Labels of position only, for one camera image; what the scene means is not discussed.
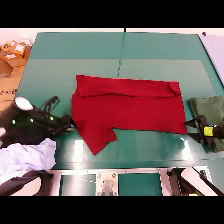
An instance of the red cloth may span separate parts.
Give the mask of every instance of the red cloth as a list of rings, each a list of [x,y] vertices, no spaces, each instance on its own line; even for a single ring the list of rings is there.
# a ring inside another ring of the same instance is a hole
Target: red cloth
[[[187,134],[179,82],[77,75],[72,117],[94,155],[116,141],[112,128]]]

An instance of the red fabric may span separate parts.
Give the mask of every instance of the red fabric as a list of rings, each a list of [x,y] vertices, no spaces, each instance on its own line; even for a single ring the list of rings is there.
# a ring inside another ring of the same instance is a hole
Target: red fabric
[[[179,82],[77,75],[72,117],[94,155],[116,141],[112,128],[187,134]]]

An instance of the yellow tag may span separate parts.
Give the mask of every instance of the yellow tag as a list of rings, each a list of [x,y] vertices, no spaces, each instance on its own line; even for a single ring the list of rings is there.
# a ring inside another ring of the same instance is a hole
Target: yellow tag
[[[205,136],[213,136],[213,127],[204,127]]]

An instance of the crumpled white cloth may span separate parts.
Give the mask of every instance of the crumpled white cloth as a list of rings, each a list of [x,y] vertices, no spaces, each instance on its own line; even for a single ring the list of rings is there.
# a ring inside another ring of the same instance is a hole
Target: crumpled white cloth
[[[56,142],[46,138],[39,145],[12,144],[0,149],[0,183],[1,177],[12,178],[13,173],[31,170],[50,170],[55,163]]]

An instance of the green table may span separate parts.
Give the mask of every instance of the green table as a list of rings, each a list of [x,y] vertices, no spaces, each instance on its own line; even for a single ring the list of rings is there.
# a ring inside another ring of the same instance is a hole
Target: green table
[[[76,74],[180,81],[187,119],[192,118],[190,97],[224,95],[197,35],[40,33],[17,96],[40,106],[57,95],[61,102],[53,114],[71,114]],[[213,154],[186,135],[128,130],[116,130],[116,134],[118,140],[96,156],[77,131],[59,137],[54,169],[209,165],[224,158],[223,153]]]

